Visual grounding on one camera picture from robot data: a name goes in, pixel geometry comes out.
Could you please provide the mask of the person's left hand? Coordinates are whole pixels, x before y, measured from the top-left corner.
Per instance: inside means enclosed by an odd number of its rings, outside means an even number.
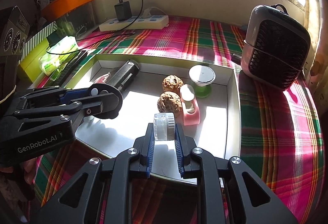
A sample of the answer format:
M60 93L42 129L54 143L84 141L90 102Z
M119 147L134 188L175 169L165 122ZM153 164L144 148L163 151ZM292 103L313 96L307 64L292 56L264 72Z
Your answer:
M24 180L29 185L32 185L36 177L36 173L37 173L36 164L37 164L37 157L20 164L20 167L22 167L24 170ZM14 171L13 167L1 167L1 173L3 174L6 175L11 174L13 173L13 171Z

